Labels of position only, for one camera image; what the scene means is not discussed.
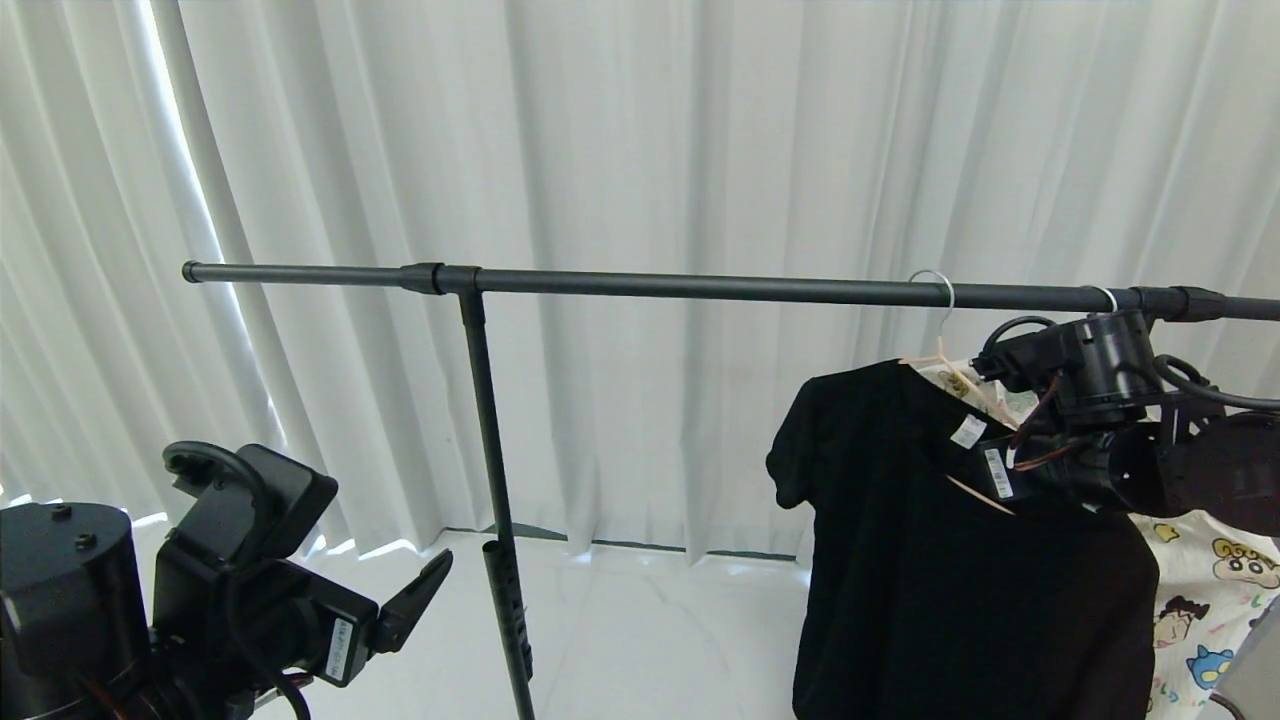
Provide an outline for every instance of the t-shirt sleeve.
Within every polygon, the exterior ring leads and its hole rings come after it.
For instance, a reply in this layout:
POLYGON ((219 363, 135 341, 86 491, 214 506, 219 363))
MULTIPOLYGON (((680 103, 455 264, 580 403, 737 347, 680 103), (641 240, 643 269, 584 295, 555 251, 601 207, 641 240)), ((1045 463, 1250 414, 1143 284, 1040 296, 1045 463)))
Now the t-shirt sleeve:
POLYGON ((818 413, 814 382, 810 379, 800 387, 764 459, 764 466, 777 486, 778 505, 788 510, 812 500, 817 454, 814 418, 818 413))

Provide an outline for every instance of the black pole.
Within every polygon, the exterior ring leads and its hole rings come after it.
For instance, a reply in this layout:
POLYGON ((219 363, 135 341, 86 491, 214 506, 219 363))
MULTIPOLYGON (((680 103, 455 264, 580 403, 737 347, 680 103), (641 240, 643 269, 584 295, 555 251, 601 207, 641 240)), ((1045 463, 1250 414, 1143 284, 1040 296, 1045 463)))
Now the black pole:
POLYGON ((467 332, 467 355, 471 359, 471 383, 480 415, 480 441, 489 475, 493 521, 498 539, 484 544, 489 591, 498 616, 498 634, 507 659, 511 692, 516 700, 516 717, 534 720, 534 700, 529 680, 534 676, 534 653, 525 623, 525 601, 520 591, 520 569, 516 564, 516 532, 511 520, 511 498, 507 496, 507 470, 502 460, 498 434, 498 402, 493 391, 493 369, 489 365, 489 338, 484 329, 484 299, 477 290, 458 293, 462 324, 467 332))
MULTIPOLYGON (((326 268, 306 265, 210 265, 187 263, 189 282, 257 282, 403 287, 444 295, 468 290, 543 295, 607 295, 623 297, 686 297, 899 305, 945 307, 945 284, 810 278, 730 275, 663 275, 635 273, 564 273, 556 270, 488 270, 420 263, 403 268, 326 268)), ((955 283, 956 307, 995 310, 1106 313, 1111 297, 1094 287, 955 283)), ((1112 288, 1120 310, 1138 309, 1164 320, 1238 318, 1280 320, 1280 300, 1226 297, 1189 287, 1112 288)))

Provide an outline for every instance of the clothes hanger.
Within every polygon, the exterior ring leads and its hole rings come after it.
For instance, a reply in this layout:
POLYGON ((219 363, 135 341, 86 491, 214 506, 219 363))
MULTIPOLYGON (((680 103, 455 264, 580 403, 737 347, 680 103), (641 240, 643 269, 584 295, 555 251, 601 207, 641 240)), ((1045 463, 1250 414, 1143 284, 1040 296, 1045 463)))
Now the clothes hanger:
POLYGON ((937 338, 938 352, 937 352, 937 355, 932 355, 932 356, 928 356, 928 357, 902 359, 902 360, 900 360, 900 363, 902 363, 904 365, 918 365, 918 364, 931 364, 931 363, 932 364, 946 365, 947 370, 951 373, 952 377, 955 377, 965 387, 968 387, 969 392, 977 393, 977 397, 982 398, 983 404, 989 410, 992 410, 991 415, 993 415, 997 420, 1000 420, 1005 425, 1007 425, 1010 428, 1016 428, 1019 425, 1018 420, 1015 420, 1012 418, 1012 415, 1009 414, 1007 410, 1005 410, 1004 407, 1001 407, 1000 402, 997 402, 997 401, 987 397, 987 393, 983 392, 982 388, 979 388, 977 384, 974 384, 973 380, 970 380, 964 373, 961 373, 955 366, 955 364, 951 363, 950 359, 947 359, 946 351, 942 347, 942 328, 947 324, 947 319, 951 318, 951 313, 955 311, 955 309, 956 309, 956 288, 955 288, 955 286, 951 284, 951 279, 950 278, 947 278, 946 275, 943 275, 938 270, 932 270, 932 269, 928 269, 928 268, 925 268, 923 270, 916 270, 916 272, 911 273, 911 277, 908 278, 906 282, 911 282, 915 278, 918 278, 918 277, 920 277, 920 275, 923 275, 925 273, 937 277, 938 279, 941 279, 943 282, 943 284, 947 286, 947 311, 942 315, 942 319, 938 322, 938 338, 937 338))

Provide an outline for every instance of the cartoon print shirt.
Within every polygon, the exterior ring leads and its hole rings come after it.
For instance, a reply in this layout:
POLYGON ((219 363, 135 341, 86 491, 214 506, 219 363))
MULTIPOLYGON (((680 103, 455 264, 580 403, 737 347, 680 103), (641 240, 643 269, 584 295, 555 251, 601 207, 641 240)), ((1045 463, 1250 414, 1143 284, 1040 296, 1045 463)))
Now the cartoon print shirt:
MULTIPOLYGON (((1009 393, 960 368, 979 389, 975 396, 945 365, 920 369, 936 387, 970 406, 998 405, 1021 420, 1034 393, 1009 393)), ((1266 537, 1224 525, 1203 510, 1178 518, 1130 515, 1160 565, 1152 615, 1156 671, 1149 720, 1192 720, 1248 637, 1253 623, 1280 594, 1280 552, 1266 537)))
POLYGON ((974 416, 910 366, 808 380, 765 460, 777 502, 814 509, 796 653, 800 720, 1140 720, 1157 568, 1123 515, 1007 515, 954 438, 974 416))

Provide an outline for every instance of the metal hanger hook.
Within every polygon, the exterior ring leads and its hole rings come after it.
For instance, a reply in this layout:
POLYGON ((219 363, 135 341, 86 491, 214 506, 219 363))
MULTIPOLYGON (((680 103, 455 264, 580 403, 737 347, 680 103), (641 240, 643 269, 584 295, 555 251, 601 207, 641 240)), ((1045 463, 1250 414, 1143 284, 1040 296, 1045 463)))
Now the metal hanger hook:
POLYGON ((1120 311, 1120 302, 1116 300, 1115 293, 1111 292, 1110 290, 1107 290, 1107 288, 1105 288, 1105 287, 1102 287, 1100 284, 1082 284, 1080 287, 1092 287, 1093 290, 1102 291, 1102 293, 1107 296, 1107 300, 1111 301, 1111 311, 1112 313, 1119 313, 1120 311))
POLYGON ((955 286, 951 284, 950 278, 929 268, 924 268, 923 270, 916 270, 911 273, 911 277, 906 278, 906 282, 913 282, 915 281, 915 278, 925 273, 941 279, 943 284, 947 286, 947 311, 942 315, 942 319, 938 320, 938 337, 942 337, 942 327, 947 324, 947 319, 951 318, 951 313, 955 311, 956 309, 956 288, 955 286))

